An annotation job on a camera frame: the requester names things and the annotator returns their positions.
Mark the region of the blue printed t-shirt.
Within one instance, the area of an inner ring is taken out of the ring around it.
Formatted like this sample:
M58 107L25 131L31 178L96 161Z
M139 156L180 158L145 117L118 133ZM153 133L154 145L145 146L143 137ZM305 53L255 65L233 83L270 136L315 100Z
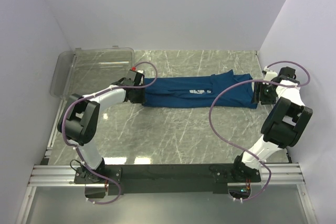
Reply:
M232 70L210 76L157 78L145 88L143 106L181 109L210 107L223 90L251 79L250 74L234 74ZM242 84L224 93L215 105L256 109L257 104L251 102L253 94L251 83Z

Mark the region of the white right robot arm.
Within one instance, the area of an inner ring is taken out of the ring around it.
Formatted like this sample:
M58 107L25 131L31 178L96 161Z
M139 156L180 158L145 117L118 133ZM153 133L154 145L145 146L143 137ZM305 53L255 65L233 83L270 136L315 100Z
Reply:
M295 146L313 115L313 110L301 99L295 69L283 67L279 73L265 69L263 74L265 81L281 85L254 84L251 102L274 107L261 127L259 140L234 160L230 175L238 182L256 176L260 162L265 162L273 153Z

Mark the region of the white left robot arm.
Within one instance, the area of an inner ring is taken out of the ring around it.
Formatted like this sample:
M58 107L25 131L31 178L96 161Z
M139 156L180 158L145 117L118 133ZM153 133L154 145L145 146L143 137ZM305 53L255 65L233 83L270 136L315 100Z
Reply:
M104 179L105 162L100 155L94 136L100 114L107 108L131 102L145 102L144 72L134 68L126 77L112 83L96 93L71 94L57 124L58 132L65 131L66 144L77 149L83 165L88 166L86 176L91 182L99 183Z

